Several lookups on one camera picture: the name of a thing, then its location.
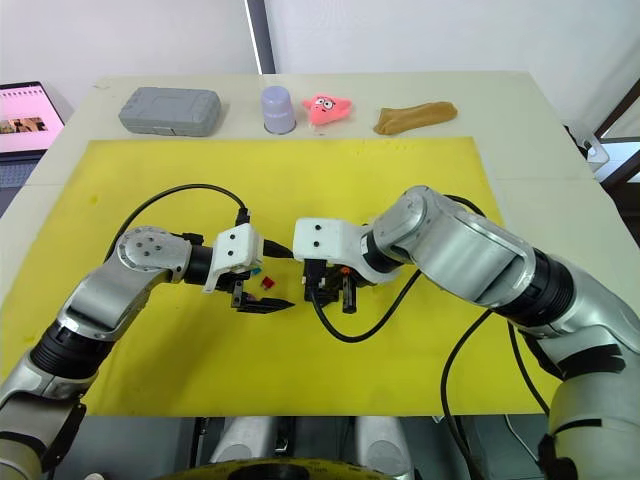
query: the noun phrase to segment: gray toolbox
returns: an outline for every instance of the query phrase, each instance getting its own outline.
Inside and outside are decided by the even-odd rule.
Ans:
[[[220,98],[211,90],[140,87],[118,117],[133,133],[204,137],[219,114]]]

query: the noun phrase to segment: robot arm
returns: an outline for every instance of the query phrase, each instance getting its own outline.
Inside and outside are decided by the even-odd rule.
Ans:
[[[326,286],[326,262],[370,284],[415,264],[439,287],[506,317],[564,381],[541,443],[548,478],[640,474],[640,321],[588,273],[423,186],[372,225],[298,220],[294,256],[305,261],[307,290]]]
[[[107,261],[75,288],[0,387],[0,478],[35,479],[61,461],[84,417],[80,399],[159,283],[225,290],[239,311],[268,313],[292,305],[257,301],[242,291],[263,254],[282,256],[284,247],[263,241],[249,223],[220,233],[213,247],[202,246],[198,237],[156,227],[126,232]]]

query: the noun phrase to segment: tan sock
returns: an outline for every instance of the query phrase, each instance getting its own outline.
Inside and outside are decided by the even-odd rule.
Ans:
[[[378,124],[373,131],[380,135],[394,135],[412,128],[447,122],[456,118],[456,115],[458,111],[451,102],[425,103],[409,108],[381,108]]]

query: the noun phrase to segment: table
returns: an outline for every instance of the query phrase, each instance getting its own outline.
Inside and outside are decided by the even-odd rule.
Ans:
[[[259,95],[276,84],[288,88],[296,103],[298,127],[286,138],[318,138],[320,131],[306,124],[299,104],[317,92],[355,104],[350,119],[322,129],[325,138],[376,137],[372,127],[383,106],[452,101],[459,110],[454,121],[402,136],[472,136],[506,227],[586,268],[640,311],[639,250],[553,109],[521,72],[104,78],[0,218],[0,301],[87,142],[145,137],[125,130],[117,118],[137,87],[213,89],[223,112],[212,138],[273,139],[262,126]]]

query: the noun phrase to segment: patrick star plush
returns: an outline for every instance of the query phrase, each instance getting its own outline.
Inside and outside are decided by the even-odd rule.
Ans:
[[[302,105],[309,110],[311,125],[335,122],[351,113],[351,100],[319,93],[311,100],[303,100]]]

